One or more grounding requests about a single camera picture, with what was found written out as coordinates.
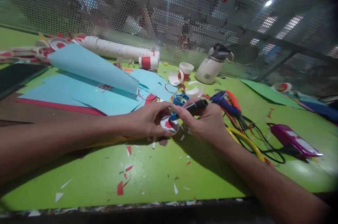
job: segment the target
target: blue tape roll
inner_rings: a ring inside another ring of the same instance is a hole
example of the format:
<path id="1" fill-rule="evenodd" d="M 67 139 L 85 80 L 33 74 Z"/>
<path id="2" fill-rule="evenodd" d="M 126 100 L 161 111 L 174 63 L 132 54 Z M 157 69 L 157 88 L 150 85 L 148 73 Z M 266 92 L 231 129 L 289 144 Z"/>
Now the blue tape roll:
<path id="1" fill-rule="evenodd" d="M 176 93 L 174 98 L 173 98 L 173 104 L 178 105 L 178 106 L 183 106 L 186 102 L 190 99 L 186 94 L 184 93 Z"/>

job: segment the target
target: hand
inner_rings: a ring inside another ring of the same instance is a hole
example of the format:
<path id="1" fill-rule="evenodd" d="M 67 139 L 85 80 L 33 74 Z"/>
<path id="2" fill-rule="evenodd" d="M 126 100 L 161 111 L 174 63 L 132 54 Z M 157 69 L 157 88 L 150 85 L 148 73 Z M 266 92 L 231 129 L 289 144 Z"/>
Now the hand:
<path id="1" fill-rule="evenodd" d="M 229 134 L 225 128 L 221 108 L 217 104 L 209 103 L 208 106 L 194 116 L 200 116 L 195 119 L 185 107 L 199 100 L 197 97 L 191 97 L 183 107 L 175 106 L 174 111 L 180 116 L 183 123 L 188 125 L 194 135 L 201 141 L 207 141 L 216 145 L 220 141 L 229 139 Z"/>
<path id="2" fill-rule="evenodd" d="M 124 136 L 171 136 L 171 133 L 158 126 L 164 116 L 170 116 L 169 102 L 152 102 L 140 109 L 126 114 L 127 131 Z"/>

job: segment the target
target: right hand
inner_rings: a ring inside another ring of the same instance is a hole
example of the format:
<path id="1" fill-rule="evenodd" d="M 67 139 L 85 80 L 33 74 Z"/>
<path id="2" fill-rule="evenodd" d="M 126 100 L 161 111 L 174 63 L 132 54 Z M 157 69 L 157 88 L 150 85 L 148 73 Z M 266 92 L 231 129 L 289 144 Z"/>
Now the right hand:
<path id="1" fill-rule="evenodd" d="M 175 106 L 173 109 L 199 140 L 207 141 L 213 145 L 224 142 L 229 138 L 229 134 L 223 121 L 221 108 L 217 104 L 209 103 L 205 109 L 195 113 L 194 116 L 200 116 L 198 119 L 195 119 L 185 109 L 186 106 L 198 100 L 198 97 L 191 97 L 183 107 Z"/>

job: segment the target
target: black marker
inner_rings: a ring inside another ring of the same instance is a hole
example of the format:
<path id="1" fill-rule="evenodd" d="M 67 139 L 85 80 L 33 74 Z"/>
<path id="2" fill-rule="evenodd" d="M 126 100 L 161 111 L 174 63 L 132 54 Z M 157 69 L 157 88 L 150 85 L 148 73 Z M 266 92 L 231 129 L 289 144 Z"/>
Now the black marker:
<path id="1" fill-rule="evenodd" d="M 186 110 L 190 112 L 191 114 L 194 114 L 198 111 L 201 111 L 202 109 L 206 108 L 208 106 L 208 101 L 205 99 L 201 99 L 188 107 L 186 107 Z M 174 113 L 168 118 L 168 121 L 178 120 L 180 116 L 177 113 Z"/>

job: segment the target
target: blue glue gun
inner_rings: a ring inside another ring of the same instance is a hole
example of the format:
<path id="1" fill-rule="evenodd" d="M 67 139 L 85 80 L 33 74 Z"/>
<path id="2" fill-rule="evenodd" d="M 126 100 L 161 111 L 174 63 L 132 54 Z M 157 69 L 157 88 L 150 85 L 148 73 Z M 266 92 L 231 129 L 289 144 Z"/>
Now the blue glue gun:
<path id="1" fill-rule="evenodd" d="M 210 102 L 218 104 L 221 108 L 226 110 L 231 116 L 240 116 L 242 113 L 236 107 L 233 107 L 225 100 L 225 91 L 220 91 L 210 98 Z"/>

